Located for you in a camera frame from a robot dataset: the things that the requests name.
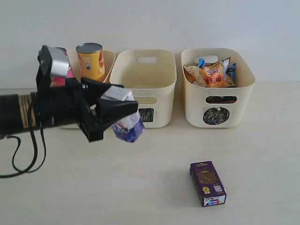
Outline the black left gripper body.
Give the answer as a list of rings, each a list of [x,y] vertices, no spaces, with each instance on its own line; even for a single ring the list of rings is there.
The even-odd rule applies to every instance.
[[[83,97],[81,82],[68,78],[65,86],[36,92],[37,127],[46,129],[77,124],[88,142],[103,140],[104,131],[96,113],[90,107]]]

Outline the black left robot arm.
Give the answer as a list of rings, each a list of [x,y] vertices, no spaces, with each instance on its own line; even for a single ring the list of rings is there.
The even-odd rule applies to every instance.
[[[113,123],[138,111],[138,102],[102,98],[114,84],[82,78],[27,95],[0,97],[0,136],[77,124],[89,142],[103,139]]]

